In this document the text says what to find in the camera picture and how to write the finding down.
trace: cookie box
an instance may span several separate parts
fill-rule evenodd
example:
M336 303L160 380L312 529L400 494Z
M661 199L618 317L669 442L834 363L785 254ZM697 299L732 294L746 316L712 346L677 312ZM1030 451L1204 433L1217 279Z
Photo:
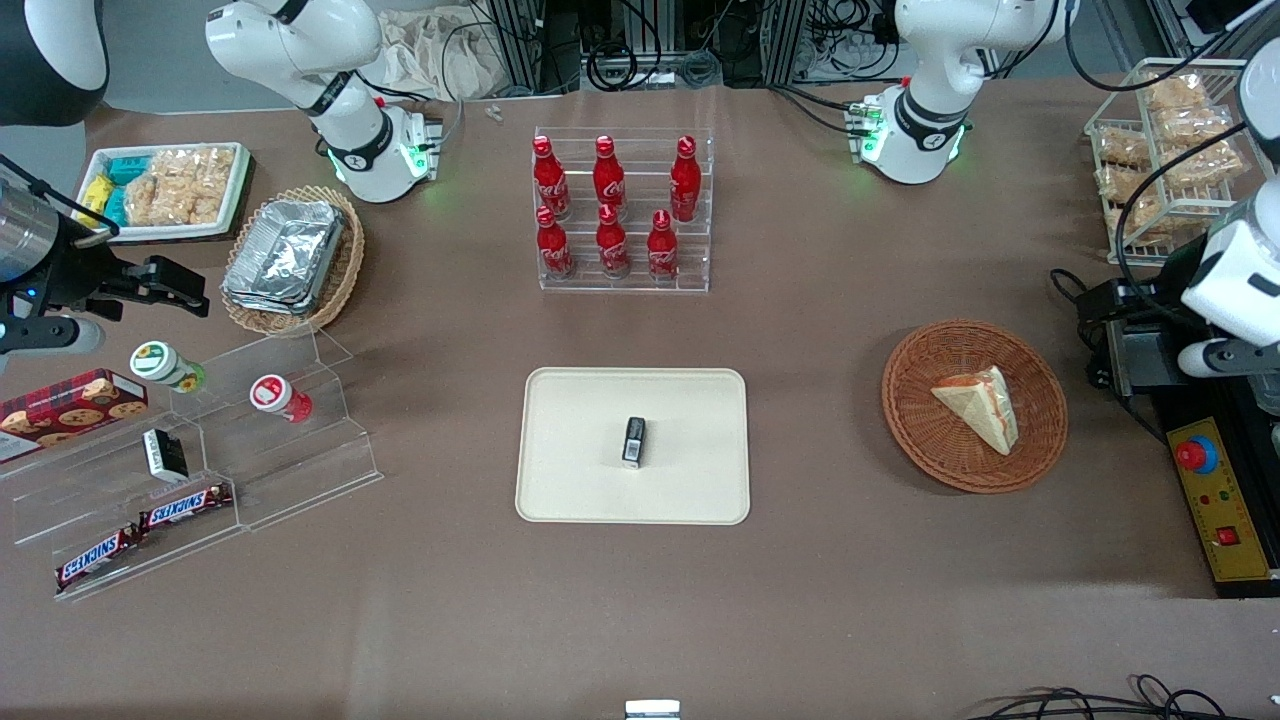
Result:
M147 410L147 391L99 368L0 405L0 464Z

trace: foil container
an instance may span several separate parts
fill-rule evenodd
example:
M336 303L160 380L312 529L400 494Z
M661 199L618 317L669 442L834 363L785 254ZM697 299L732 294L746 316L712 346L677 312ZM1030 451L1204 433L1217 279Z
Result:
M346 217L328 202L276 200L266 205L223 278L241 307L305 315L320 302Z

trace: clear acrylic stand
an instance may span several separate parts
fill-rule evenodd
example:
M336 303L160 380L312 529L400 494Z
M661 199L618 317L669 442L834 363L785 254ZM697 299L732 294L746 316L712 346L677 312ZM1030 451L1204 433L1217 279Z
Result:
M52 570L136 523L142 511L212 484L232 484L234 505L157 528L56 594L78 600L381 479L369 436L348 415L333 370L348 359L326 333L303 325L202 363L205 386L169 395L160 414L104 428L100 437L95 433L0 477L13 497L14 541L36 547L49 542ZM252 407L248 388L269 373L284 375L311 397L306 421L293 424ZM142 433L150 428L182 441L189 482L173 486L147 473ZM50 588L56 588L52 573Z
M703 293L710 290L712 277L712 177L716 167L716 145L710 129L681 128L538 128L535 135L552 140L556 156L564 165L568 181L570 217L561 220L568 236L570 252L577 270L571 278L558 281L547 275L536 250L538 281L545 291L559 292L666 292ZM622 227L627 232L627 255L631 274L620 281L604 275L595 228L599 224L595 184L595 138L613 137L614 154L626 172L627 214ZM703 170L701 192L692 222L673 223L676 229L680 272L675 282L649 277L646 241L653 227L653 213L671 209L671 165L676 160L676 141L691 135L698 141L698 164ZM532 187L534 210L541 205L536 183ZM538 224L530 222L536 236Z

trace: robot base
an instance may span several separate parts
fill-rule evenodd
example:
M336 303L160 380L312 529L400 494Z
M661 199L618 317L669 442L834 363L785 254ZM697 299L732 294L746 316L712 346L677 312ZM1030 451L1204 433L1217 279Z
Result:
M383 111L392 120L392 142L367 170L343 168L329 154L338 179L365 202L390 202L417 183L435 179L440 167L440 123L428 123L422 115L406 113L394 105Z
M947 163L960 152L964 128L950 140L940 133L933 150L920 150L915 138L899 126L893 113L902 91L902 86L893 86L879 95L868 95L861 104L845 110L845 127L855 133L849 138L849 149L855 163L867 163L891 181L922 184L941 176Z

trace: coca-cola bottle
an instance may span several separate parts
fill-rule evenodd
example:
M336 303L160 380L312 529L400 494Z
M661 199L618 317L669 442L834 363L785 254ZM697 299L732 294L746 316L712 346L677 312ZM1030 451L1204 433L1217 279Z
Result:
M573 255L568 251L564 228L545 205L538 209L538 254L543 258L547 277L562 281L573 274Z
M538 183L538 197L543 199L543 205L550 208L559 219L568 215L568 178L545 135L534 138L534 182Z
M655 281L676 278L676 231L671 229L671 214L658 210L653 214L649 231L649 275Z
M618 224L618 209L600 205L600 225L595 228L595 243L600 246L600 264L604 277L621 281L631 273L627 258L627 232Z
M698 143L691 135L676 141L676 164L671 167L671 214L677 223L690 223L698 211L703 170L698 167Z
M618 218L627 214L627 188L626 176L622 164L613 156L613 138L602 135L595 138L595 169L591 170L595 181L595 199L600 205L612 205L618 211Z

